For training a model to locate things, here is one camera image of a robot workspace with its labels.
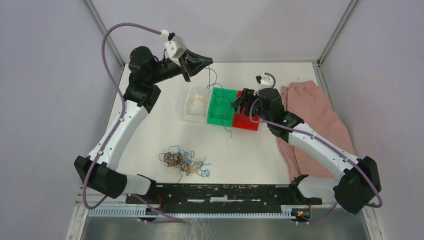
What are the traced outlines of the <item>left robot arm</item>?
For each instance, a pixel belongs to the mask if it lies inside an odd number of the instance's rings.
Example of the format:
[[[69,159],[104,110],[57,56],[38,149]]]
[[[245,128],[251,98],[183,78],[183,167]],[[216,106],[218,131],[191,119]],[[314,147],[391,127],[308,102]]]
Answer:
[[[158,191],[151,186],[153,180],[141,176],[119,173],[121,156],[142,121],[152,111],[161,90],[158,83],[176,76],[186,82],[213,63],[211,57],[183,50],[173,62],[170,57],[158,59],[146,46],[130,53],[129,82],[121,97],[121,111],[106,131],[98,145],[88,156],[78,156],[75,169],[83,181],[83,189],[91,188],[110,198],[122,194],[138,194],[149,204],[156,200]]]

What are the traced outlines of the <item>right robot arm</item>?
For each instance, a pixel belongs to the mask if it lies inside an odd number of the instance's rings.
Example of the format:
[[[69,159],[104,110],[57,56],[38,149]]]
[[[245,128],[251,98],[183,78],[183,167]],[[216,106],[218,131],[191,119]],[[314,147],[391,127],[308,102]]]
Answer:
[[[274,88],[259,91],[245,88],[232,104],[235,113],[252,121],[259,117],[270,132],[299,148],[324,166],[333,179],[306,176],[289,189],[289,199],[302,204],[308,198],[338,204],[351,214],[364,207],[381,208],[383,200],[377,163],[369,156],[359,158],[319,135],[304,120],[285,109],[282,97]]]

